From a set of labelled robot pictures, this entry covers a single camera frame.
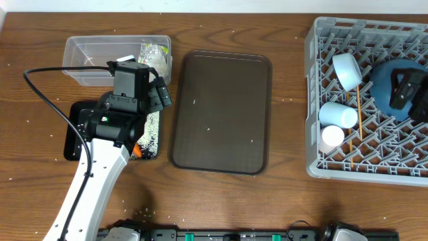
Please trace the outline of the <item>dark blue plate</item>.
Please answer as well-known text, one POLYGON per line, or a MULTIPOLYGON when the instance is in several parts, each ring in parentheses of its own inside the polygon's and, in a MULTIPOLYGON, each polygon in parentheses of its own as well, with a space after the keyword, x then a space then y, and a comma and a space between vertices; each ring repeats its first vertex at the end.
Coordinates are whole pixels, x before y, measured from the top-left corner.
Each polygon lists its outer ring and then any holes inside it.
POLYGON ((414 68, 427 72, 422 65, 406 59, 394 59, 385 62, 373 69, 370 75, 372 86, 370 87, 370 95, 374 98, 376 107, 387 116, 394 116, 399 122, 404 121, 409 117, 412 104, 411 101, 407 102, 402 110, 396 110, 389 106, 391 98, 391 74, 394 69, 407 69, 414 68))

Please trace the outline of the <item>white napkin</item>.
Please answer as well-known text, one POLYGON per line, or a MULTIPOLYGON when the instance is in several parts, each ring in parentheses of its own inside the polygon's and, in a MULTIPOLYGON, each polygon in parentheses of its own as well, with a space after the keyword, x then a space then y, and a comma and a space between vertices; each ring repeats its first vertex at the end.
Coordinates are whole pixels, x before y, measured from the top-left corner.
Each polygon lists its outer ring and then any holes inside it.
POLYGON ((146 58, 146 64, 154 68, 159 76, 165 77, 168 74, 167 56, 164 52, 154 52, 146 58))

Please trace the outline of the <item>wooden chopstick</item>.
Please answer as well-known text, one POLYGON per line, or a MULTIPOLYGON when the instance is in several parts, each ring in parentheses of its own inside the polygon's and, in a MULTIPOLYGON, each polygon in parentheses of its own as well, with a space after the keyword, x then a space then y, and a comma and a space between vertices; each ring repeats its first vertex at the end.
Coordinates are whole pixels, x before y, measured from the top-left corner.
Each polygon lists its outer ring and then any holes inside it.
MULTIPOLYGON (((349 92, 347 92, 346 93, 346 101, 349 101, 349 99, 350 99, 350 94, 349 94, 349 92)), ((350 137, 351 134, 352 134, 352 128, 348 129, 348 136, 350 137)), ((352 138, 349 140, 348 146, 349 146, 349 153, 352 153, 353 152, 352 138)), ((353 161, 352 157, 350 158, 350 167, 351 168, 354 167, 354 161, 353 161)))
POLYGON ((360 140, 363 140, 362 136, 362 114, 361 114, 361 103, 360 103, 360 88, 359 85, 356 87, 356 99, 357 99, 357 108, 358 108, 358 132, 360 140))

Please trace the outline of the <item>yellow foil snack wrapper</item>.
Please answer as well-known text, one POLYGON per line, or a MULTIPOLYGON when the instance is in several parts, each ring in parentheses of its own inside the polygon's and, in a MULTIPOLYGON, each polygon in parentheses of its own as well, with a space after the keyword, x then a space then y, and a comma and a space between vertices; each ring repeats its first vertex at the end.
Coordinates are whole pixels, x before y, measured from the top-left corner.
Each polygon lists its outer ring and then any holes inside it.
POLYGON ((158 44, 142 44, 140 47, 140 54, 138 62, 141 64, 167 62, 167 55, 169 50, 158 44))

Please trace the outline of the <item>light blue small bowl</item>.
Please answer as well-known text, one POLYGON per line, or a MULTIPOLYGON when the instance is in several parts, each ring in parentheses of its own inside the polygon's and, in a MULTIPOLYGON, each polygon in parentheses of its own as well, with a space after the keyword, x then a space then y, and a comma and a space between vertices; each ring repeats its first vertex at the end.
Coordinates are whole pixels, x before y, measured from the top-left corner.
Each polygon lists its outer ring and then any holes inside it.
POLYGON ((346 92, 350 92, 362 82, 362 75, 354 56, 350 53, 332 57, 334 70, 340 84, 346 92))

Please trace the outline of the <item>orange carrot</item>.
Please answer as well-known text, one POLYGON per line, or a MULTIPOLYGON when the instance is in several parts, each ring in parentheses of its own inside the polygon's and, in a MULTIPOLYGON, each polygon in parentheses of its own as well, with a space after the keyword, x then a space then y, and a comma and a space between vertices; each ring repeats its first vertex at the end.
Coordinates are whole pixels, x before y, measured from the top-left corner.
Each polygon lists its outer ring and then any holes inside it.
POLYGON ((134 155, 135 155, 135 157, 137 157, 137 158, 142 158, 142 152, 141 152, 140 147, 138 146, 138 144, 137 144, 137 143, 134 145, 134 148, 133 148, 133 154, 134 154, 134 155))

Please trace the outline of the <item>light blue cup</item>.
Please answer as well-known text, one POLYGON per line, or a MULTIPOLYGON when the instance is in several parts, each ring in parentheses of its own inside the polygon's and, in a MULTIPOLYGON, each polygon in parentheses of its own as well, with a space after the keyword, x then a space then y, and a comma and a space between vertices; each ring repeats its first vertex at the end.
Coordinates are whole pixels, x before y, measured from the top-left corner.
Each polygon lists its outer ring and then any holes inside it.
POLYGON ((357 123, 358 113, 349 106, 327 102, 320 108, 318 119, 324 126, 335 125, 341 129, 350 129, 357 123))

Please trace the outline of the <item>pink cup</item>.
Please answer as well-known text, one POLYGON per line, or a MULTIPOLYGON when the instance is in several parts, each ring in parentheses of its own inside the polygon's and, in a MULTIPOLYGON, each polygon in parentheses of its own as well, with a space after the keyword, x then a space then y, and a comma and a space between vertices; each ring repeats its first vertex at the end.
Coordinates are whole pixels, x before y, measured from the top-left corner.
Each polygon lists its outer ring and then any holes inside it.
POLYGON ((334 148, 340 146, 344 141, 343 130, 335 125, 324 127, 320 132, 319 150, 323 153, 329 153, 334 148))

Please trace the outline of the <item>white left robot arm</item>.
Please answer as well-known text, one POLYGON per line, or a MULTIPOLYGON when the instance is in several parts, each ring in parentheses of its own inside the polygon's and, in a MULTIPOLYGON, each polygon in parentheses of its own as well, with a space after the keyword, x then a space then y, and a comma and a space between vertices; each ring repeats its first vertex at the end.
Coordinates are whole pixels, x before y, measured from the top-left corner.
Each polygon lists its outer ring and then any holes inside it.
POLYGON ((72 184, 46 240, 95 240, 118 176, 144 132, 148 114, 171 105, 163 77, 146 64, 109 61, 114 89, 94 108, 80 113, 77 125, 64 114, 81 142, 72 184))

